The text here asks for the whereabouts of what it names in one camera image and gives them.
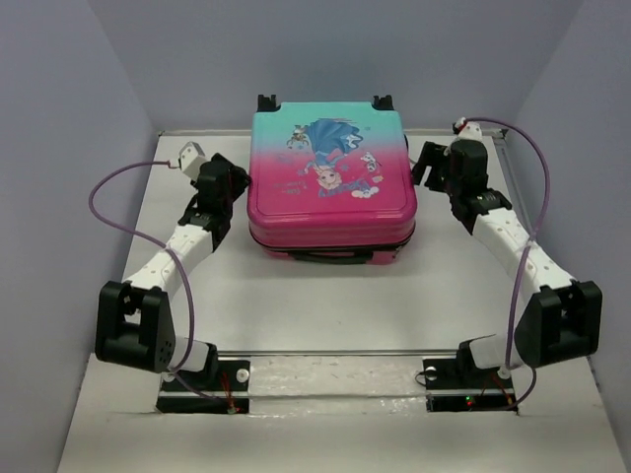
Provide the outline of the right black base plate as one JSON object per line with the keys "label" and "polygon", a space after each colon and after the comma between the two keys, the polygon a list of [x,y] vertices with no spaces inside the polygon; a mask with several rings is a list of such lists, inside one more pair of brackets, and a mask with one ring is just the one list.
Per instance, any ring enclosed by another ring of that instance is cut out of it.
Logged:
{"label": "right black base plate", "polygon": [[503,380],[493,370],[461,374],[452,358],[425,359],[415,381],[425,389],[430,413],[519,410],[510,378]]}

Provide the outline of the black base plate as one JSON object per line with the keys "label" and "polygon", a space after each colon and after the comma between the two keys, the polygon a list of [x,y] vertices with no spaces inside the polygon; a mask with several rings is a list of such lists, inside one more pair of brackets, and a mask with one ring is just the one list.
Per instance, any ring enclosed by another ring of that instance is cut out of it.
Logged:
{"label": "black base plate", "polygon": [[250,360],[219,359],[214,377],[180,372],[161,380],[156,410],[162,414],[245,415],[249,413]]}
{"label": "black base plate", "polygon": [[425,389],[430,413],[519,410],[510,378],[503,380],[493,370],[461,374],[452,358],[425,359],[415,381]]}

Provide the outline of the pink teal kids suitcase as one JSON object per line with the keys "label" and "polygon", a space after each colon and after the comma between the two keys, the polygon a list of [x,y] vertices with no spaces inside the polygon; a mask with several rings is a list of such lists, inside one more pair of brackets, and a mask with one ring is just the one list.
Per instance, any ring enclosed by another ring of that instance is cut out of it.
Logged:
{"label": "pink teal kids suitcase", "polygon": [[408,142],[391,96],[258,96],[248,174],[248,229],[271,255],[386,265],[415,231]]}

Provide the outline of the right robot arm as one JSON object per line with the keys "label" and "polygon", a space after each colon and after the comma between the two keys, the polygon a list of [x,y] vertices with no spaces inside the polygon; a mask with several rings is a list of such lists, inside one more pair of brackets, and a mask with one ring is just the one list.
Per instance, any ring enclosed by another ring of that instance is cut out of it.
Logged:
{"label": "right robot arm", "polygon": [[530,239],[509,199],[489,187],[487,164],[479,140],[427,141],[412,169],[415,183],[448,195],[454,217],[517,285],[506,332],[459,344],[454,374],[466,386],[479,384],[490,370],[587,357],[599,344],[601,289],[576,279]]}

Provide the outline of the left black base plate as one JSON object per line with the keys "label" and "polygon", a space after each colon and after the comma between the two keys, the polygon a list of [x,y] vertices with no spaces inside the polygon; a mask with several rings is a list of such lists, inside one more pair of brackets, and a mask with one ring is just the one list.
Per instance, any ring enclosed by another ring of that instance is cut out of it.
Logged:
{"label": "left black base plate", "polygon": [[180,372],[161,380],[156,410],[162,414],[245,415],[249,413],[250,360],[219,359],[214,377]]}

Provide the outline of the aluminium table rail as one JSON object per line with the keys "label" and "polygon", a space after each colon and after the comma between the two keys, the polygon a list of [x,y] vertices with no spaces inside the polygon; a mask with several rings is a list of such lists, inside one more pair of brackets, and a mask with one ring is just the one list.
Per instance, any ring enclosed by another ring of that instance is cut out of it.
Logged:
{"label": "aluminium table rail", "polygon": [[456,349],[387,349],[387,350],[271,350],[231,351],[219,350],[220,358],[254,357],[454,357]]}

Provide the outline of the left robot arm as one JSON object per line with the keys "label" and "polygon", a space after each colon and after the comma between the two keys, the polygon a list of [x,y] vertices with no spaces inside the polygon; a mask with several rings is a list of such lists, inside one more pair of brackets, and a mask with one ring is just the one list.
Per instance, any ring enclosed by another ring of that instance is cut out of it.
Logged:
{"label": "left robot arm", "polygon": [[250,184],[247,172],[220,154],[206,157],[186,143],[165,163],[181,171],[195,193],[167,241],[131,230],[158,248],[122,282],[109,281],[98,300],[96,357],[145,372],[184,375],[206,389],[218,377],[215,345],[195,340],[189,274],[218,249],[231,228],[235,202]]}

